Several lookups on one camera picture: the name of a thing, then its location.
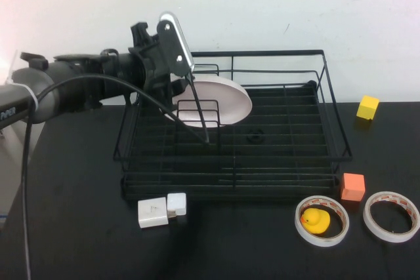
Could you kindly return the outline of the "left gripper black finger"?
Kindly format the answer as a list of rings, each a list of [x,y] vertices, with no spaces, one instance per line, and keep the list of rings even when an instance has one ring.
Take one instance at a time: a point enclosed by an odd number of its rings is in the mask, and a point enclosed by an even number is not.
[[[172,96],[178,96],[186,90],[188,86],[188,81],[185,78],[176,79],[171,82],[171,92]]]

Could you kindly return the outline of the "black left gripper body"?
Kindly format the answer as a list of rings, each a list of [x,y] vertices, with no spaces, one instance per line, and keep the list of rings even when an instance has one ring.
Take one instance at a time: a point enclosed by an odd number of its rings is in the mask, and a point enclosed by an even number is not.
[[[143,91],[173,110],[169,66],[161,51],[159,36],[147,32],[148,24],[139,22],[131,26],[133,46],[129,53],[141,64]]]

